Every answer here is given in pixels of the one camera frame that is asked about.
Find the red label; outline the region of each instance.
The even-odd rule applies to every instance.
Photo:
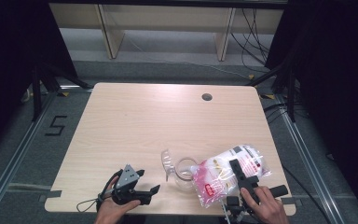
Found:
[[[205,185],[205,189],[206,189],[206,192],[208,193],[209,196],[214,195],[214,192],[213,192],[213,189],[211,188],[211,185],[209,185],[209,184]]]

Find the gray carpet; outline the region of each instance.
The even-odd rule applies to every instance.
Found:
[[[75,62],[75,66],[79,77],[89,84],[104,81],[244,85],[249,81],[239,75],[191,64]],[[216,67],[233,73],[241,73],[245,77],[251,74],[258,77],[262,74],[250,71],[243,66]],[[273,79],[270,79],[260,84],[257,87],[259,93],[270,93],[269,87],[272,81]],[[71,84],[64,79],[60,79],[60,83]],[[89,97],[90,93],[84,91],[70,92],[67,97],[55,97],[31,148],[12,180],[12,186],[0,203],[0,223],[92,223],[95,214],[49,213],[44,209],[43,203],[39,202],[39,197],[46,195],[48,188],[54,182]],[[264,107],[277,103],[275,100],[261,100],[261,102]],[[30,125],[32,113],[32,101],[19,106],[16,115],[7,127],[7,132],[2,136],[0,175]],[[49,127],[55,116],[66,116],[65,119],[56,121],[56,124],[65,126],[62,134],[46,136],[46,133],[57,132],[57,129]],[[281,112],[270,110],[266,116],[270,122],[269,127],[282,165],[287,167],[320,203],[293,139],[286,129]],[[358,223],[358,202],[335,163],[325,157],[327,151],[323,141],[317,134],[311,119],[307,118],[307,113],[302,106],[296,106],[296,124],[328,188],[334,194],[344,219],[347,223]],[[299,203],[296,214],[290,217],[290,221],[292,223],[326,223],[322,213],[304,190],[289,174],[286,174],[286,177],[292,194]],[[140,220],[142,219],[127,217],[127,223],[139,223]]]

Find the aluminum rail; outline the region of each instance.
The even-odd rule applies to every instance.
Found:
[[[279,104],[284,103],[284,100],[280,94],[276,95],[276,99]],[[322,205],[324,206],[324,210],[326,211],[327,216],[329,217],[331,223],[345,223],[341,213],[338,210],[336,200],[333,198],[330,189],[325,184],[324,179],[319,172],[315,162],[313,161],[313,158],[310,155],[307,145],[305,144],[300,134],[300,131],[298,130],[296,124],[291,121],[287,113],[284,113],[285,111],[282,108],[281,111],[283,113],[283,120],[286,123],[289,133],[292,135],[298,153],[300,154],[300,157],[304,162],[307,172],[310,175],[310,180],[312,181],[313,186],[315,187],[316,192],[321,199]]]
[[[55,99],[55,94],[50,93],[44,104],[43,104],[43,110],[42,113],[39,115],[39,117],[32,121],[30,127],[27,130],[27,133],[22,138],[19,146],[17,147],[16,152],[14,153],[13,157],[11,158],[10,162],[8,163],[5,171],[2,173],[0,177],[0,202],[2,201],[6,191],[7,187],[10,184],[11,180],[13,179],[14,175],[17,173],[21,162],[23,158],[25,157],[25,154],[32,144],[34,137],[46,115],[46,111],[48,110],[49,106]]]

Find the finger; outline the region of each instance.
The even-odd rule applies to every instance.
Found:
[[[277,204],[283,204],[281,200],[275,199],[275,202],[277,202]]]
[[[110,181],[108,188],[111,189],[113,185],[117,182],[117,180],[118,180],[118,176],[115,176],[115,178],[113,178],[112,181]]]
[[[243,199],[246,201],[249,207],[251,207],[254,211],[258,209],[258,204],[255,202],[255,200],[252,198],[249,191],[245,188],[241,188],[241,194]]]
[[[127,213],[131,209],[136,208],[139,204],[141,204],[141,201],[139,200],[130,201],[129,203],[122,205],[121,210],[123,213]]]
[[[261,187],[255,188],[255,195],[257,195],[257,197],[261,203],[266,202],[268,200],[266,193],[264,192],[263,188],[261,188]]]
[[[265,186],[261,186],[260,188],[263,190],[264,194],[266,194],[267,200],[272,201],[272,202],[275,201],[275,198],[272,195],[271,190],[269,188],[267,188]]]

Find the grommet hole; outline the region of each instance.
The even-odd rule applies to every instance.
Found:
[[[209,93],[203,93],[202,94],[202,100],[204,101],[211,101],[212,100],[212,95]]]

